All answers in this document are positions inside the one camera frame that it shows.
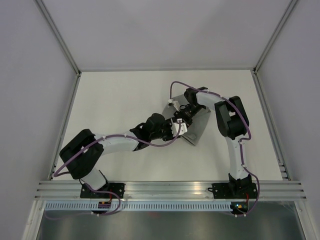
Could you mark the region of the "grey cloth napkin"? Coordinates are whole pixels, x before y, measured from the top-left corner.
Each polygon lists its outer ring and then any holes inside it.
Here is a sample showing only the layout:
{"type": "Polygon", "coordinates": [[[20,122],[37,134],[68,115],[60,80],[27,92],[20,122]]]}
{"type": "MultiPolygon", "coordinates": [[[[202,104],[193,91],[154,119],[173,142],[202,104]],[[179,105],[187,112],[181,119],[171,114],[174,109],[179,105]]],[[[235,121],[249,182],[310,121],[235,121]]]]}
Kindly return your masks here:
{"type": "MultiPolygon", "coordinates": [[[[187,104],[187,100],[185,99],[184,95],[178,95],[176,97],[172,98],[174,101],[178,101],[180,106],[187,104]]],[[[172,106],[165,106],[162,115],[166,118],[172,118],[174,117],[176,109],[172,106]]],[[[211,115],[211,111],[209,108],[207,108],[207,113],[200,116],[193,117],[192,120],[185,120],[187,125],[187,132],[183,135],[181,135],[182,139],[186,142],[188,142],[190,145],[196,146],[201,136],[203,135],[205,128],[209,122],[211,115]]]]}

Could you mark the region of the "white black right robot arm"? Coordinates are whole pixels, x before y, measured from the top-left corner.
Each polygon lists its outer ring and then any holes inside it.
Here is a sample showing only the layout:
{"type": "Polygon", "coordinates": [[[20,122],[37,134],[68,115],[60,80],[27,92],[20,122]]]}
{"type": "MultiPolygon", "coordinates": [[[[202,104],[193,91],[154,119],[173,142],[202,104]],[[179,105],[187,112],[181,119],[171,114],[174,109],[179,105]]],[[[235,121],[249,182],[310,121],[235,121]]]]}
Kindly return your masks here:
{"type": "Polygon", "coordinates": [[[213,110],[218,130],[227,142],[230,159],[229,182],[214,184],[212,189],[218,192],[213,195],[219,199],[244,198],[246,194],[255,198],[256,185],[252,182],[252,174],[246,167],[244,150],[244,141],[251,139],[251,132],[241,99],[238,96],[227,99],[206,87],[190,87],[184,92],[184,97],[188,104],[177,107],[173,115],[190,127],[195,122],[193,117],[201,109],[213,110]]]}

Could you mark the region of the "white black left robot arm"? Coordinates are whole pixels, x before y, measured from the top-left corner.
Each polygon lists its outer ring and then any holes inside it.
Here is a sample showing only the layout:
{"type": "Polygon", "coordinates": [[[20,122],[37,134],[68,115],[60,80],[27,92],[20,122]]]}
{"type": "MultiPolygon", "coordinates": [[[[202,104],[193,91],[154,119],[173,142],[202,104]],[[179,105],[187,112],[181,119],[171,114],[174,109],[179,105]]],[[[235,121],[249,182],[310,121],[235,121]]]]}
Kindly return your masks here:
{"type": "Polygon", "coordinates": [[[102,156],[137,152],[149,146],[166,147],[185,134],[190,124],[190,120],[177,112],[171,118],[154,113],[145,122],[124,133],[103,135],[83,129],[60,151],[63,164],[55,171],[54,177],[64,175],[63,169],[67,169],[66,173],[74,180],[88,185],[98,198],[104,198],[109,193],[108,180],[96,168],[102,156]]]}

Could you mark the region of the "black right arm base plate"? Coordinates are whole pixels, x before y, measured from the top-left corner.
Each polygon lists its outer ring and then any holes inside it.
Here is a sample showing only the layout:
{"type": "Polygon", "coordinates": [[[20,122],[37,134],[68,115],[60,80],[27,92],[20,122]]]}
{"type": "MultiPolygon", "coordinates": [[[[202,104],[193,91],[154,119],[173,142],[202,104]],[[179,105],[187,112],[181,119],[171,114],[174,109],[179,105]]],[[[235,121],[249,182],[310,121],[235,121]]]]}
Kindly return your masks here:
{"type": "Polygon", "coordinates": [[[207,190],[213,194],[214,199],[240,199],[245,200],[256,199],[258,196],[258,189],[255,183],[249,187],[232,188],[228,183],[212,183],[207,190]]]}

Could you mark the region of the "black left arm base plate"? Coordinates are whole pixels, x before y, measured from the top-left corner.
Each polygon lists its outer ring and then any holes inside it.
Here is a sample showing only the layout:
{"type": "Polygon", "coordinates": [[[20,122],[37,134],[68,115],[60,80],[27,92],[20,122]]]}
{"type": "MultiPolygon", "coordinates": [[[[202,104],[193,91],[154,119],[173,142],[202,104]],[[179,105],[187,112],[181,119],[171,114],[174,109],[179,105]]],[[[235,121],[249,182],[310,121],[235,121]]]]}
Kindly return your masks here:
{"type": "Polygon", "coordinates": [[[118,196],[123,199],[125,193],[125,183],[109,182],[98,190],[92,190],[85,183],[81,186],[81,199],[116,199],[118,196]]]}

